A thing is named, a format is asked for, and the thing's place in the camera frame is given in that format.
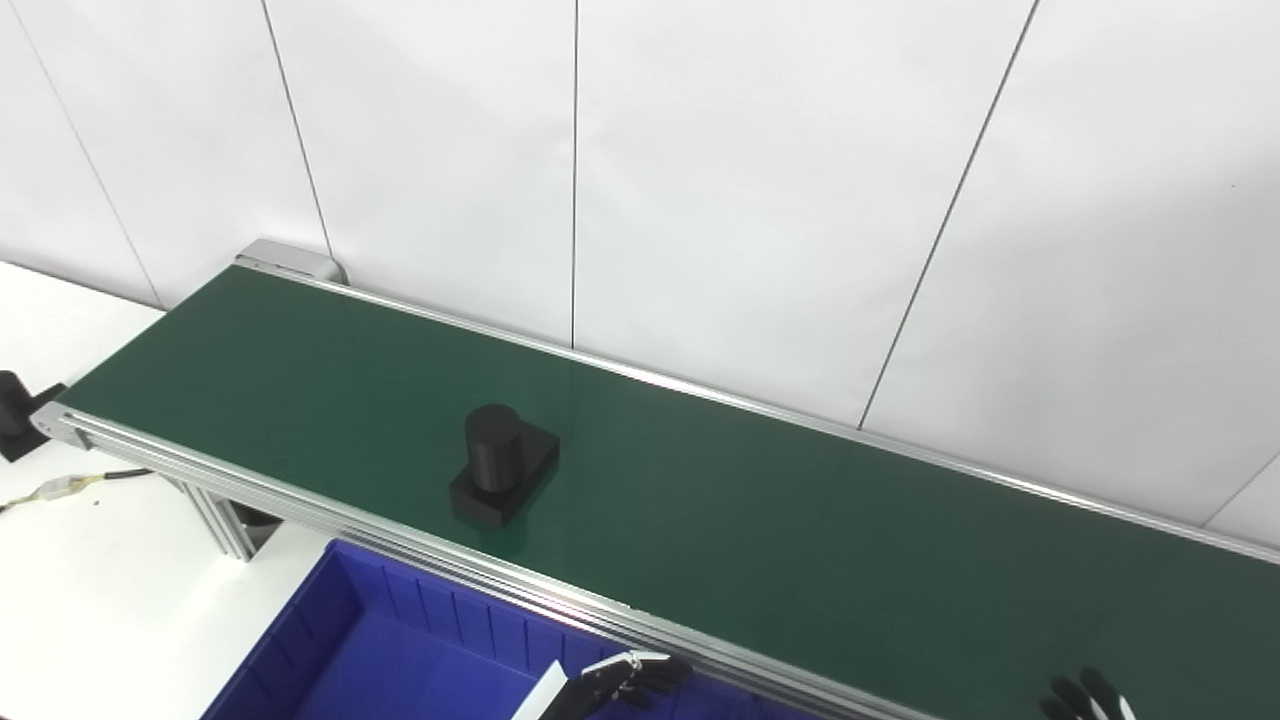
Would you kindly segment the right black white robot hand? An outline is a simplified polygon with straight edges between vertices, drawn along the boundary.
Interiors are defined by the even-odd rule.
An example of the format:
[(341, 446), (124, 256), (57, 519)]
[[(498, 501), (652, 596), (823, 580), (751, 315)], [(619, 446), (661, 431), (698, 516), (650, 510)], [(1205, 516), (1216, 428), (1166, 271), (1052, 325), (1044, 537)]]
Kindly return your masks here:
[(1075, 678), (1053, 676), (1038, 708), (1046, 719), (1137, 719), (1126, 696), (1094, 667), (1083, 667)]

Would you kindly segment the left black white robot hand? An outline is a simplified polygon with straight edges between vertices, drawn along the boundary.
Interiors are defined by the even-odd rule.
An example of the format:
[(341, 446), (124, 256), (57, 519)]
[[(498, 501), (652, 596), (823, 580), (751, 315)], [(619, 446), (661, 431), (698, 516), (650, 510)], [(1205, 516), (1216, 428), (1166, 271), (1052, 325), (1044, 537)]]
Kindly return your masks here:
[(620, 701), (650, 708), (653, 694), (672, 694), (694, 674), (678, 656), (627, 650), (570, 675), (552, 662), (512, 715), (513, 719), (588, 719)]

